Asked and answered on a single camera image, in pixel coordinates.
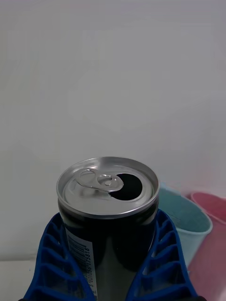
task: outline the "white surface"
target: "white surface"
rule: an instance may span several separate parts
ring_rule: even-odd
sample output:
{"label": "white surface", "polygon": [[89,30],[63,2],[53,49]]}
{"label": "white surface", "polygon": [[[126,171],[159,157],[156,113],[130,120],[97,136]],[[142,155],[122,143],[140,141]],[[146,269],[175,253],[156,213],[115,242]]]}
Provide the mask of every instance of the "white surface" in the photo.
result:
{"label": "white surface", "polygon": [[2,301],[23,298],[33,278],[35,260],[0,261],[0,295]]}
{"label": "white surface", "polygon": [[27,258],[60,173],[125,156],[225,195],[226,1],[0,1],[0,259]]}

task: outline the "can opening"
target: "can opening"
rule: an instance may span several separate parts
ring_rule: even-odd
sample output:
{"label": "can opening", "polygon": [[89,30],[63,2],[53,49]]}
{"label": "can opening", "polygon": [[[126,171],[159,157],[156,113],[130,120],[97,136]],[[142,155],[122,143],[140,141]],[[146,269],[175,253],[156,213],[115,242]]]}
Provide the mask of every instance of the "can opening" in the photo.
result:
{"label": "can opening", "polygon": [[143,186],[136,176],[132,174],[118,174],[123,181],[124,186],[119,191],[110,192],[110,196],[122,201],[130,201],[136,199],[142,192]]}

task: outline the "opened can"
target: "opened can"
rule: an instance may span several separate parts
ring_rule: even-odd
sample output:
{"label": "opened can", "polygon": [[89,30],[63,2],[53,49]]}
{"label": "opened can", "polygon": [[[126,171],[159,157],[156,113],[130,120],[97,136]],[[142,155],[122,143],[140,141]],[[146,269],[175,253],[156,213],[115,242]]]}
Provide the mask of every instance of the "opened can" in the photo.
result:
{"label": "opened can", "polygon": [[68,247],[98,301],[124,301],[153,241],[159,181],[146,165],[99,157],[57,182]]}

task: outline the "can rim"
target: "can rim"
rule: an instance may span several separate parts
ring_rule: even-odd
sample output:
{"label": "can rim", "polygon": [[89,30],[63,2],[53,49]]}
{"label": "can rim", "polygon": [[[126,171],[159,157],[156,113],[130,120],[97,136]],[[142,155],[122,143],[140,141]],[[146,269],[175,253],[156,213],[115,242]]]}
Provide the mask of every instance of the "can rim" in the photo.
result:
{"label": "can rim", "polygon": [[[94,157],[94,158],[90,158],[90,159],[87,159],[87,160],[95,160],[95,159],[99,159],[100,157]],[[83,217],[88,217],[88,218],[91,218],[91,219],[118,219],[118,218],[123,218],[123,217],[127,217],[127,216],[131,216],[131,215],[134,215],[136,213],[139,213],[139,212],[142,212],[144,211],[145,209],[147,209],[148,207],[151,206],[151,204],[157,199],[158,197],[158,194],[159,194],[159,190],[160,190],[160,181],[156,175],[156,173],[150,168],[148,167],[147,165],[139,162],[139,161],[136,161],[136,160],[133,160],[133,159],[129,159],[129,158],[124,158],[124,157],[102,157],[102,158],[114,158],[114,159],[126,159],[126,160],[129,160],[130,162],[134,162],[134,163],[139,163],[139,164],[142,164],[143,166],[145,166],[146,168],[148,168],[155,176],[156,180],[157,180],[157,189],[156,189],[156,192],[153,194],[153,196],[150,198],[150,200],[146,203],[146,204],[142,204],[140,205],[139,207],[137,208],[133,208],[131,210],[128,210],[126,212],[122,212],[122,213],[118,213],[118,214],[114,214],[114,215],[106,215],[106,214],[90,214],[90,213],[87,213],[87,212],[83,212],[83,211],[80,211],[80,210],[77,210],[71,206],[68,205],[68,203],[64,200],[64,198],[61,196],[60,192],[59,192],[59,181],[61,180],[62,176],[67,172],[69,171],[73,166],[76,166],[78,163],[83,163],[87,160],[83,160],[83,161],[80,161],[78,163],[75,163],[74,165],[68,167],[65,171],[63,171],[56,183],[56,193],[57,193],[57,196],[58,196],[58,200],[60,202],[60,204],[62,206],[64,206],[67,210],[69,210],[71,213],[74,213],[74,214],[77,214],[79,216],[83,216]]]}

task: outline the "pull tab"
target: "pull tab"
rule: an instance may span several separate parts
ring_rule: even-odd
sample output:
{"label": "pull tab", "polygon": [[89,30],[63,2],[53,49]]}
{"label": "pull tab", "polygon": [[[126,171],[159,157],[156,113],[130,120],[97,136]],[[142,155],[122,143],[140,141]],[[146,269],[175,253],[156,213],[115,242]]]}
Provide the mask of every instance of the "pull tab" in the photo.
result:
{"label": "pull tab", "polygon": [[[95,177],[89,183],[84,182],[81,178],[82,174],[85,172],[94,173]],[[74,174],[74,178],[76,182],[83,187],[94,188],[104,192],[118,191],[122,189],[124,185],[123,181],[117,175],[103,174],[100,171],[93,168],[82,168],[76,171]]]}

